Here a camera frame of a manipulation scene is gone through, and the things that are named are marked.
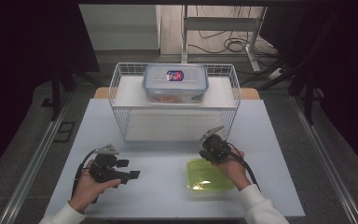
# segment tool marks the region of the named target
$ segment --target white wall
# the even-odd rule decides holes
[[[79,7],[95,50],[159,49],[159,6]]]

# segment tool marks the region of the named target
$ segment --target person's left hand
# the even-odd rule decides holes
[[[78,182],[77,187],[69,201],[69,205],[77,212],[84,214],[84,210],[92,203],[100,194],[104,193],[106,189],[113,188],[121,183],[120,179],[109,180],[104,183],[98,183],[92,178],[89,169],[94,160],[90,160],[86,168],[83,170]]]

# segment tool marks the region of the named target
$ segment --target green lid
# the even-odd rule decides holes
[[[187,187],[196,192],[212,190],[230,190],[232,182],[217,168],[205,159],[187,162]]]

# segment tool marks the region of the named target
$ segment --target white sleeve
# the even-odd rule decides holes
[[[78,224],[86,218],[86,215],[78,213],[68,203],[54,216],[44,217],[39,224]]]
[[[249,224],[289,223],[272,204],[264,198],[257,185],[251,185],[239,192],[239,199],[245,209],[245,220]]]

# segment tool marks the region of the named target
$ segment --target person's hand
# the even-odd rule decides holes
[[[241,156],[242,158],[245,155],[242,151],[237,151],[233,148],[231,149],[231,152]],[[219,168],[223,174],[225,174],[232,181],[238,190],[242,190],[251,185],[251,182],[246,177],[245,168],[232,156],[228,156],[223,162],[212,163],[212,165]]]
[[[83,170],[77,182],[74,196],[71,201],[68,202],[72,208],[82,214],[87,206],[89,206],[89,204],[92,203],[98,195],[104,193],[106,189],[115,187],[121,183],[120,179],[114,179],[104,183],[98,183],[95,181],[89,173],[92,163],[93,160],[90,160],[86,168]]]

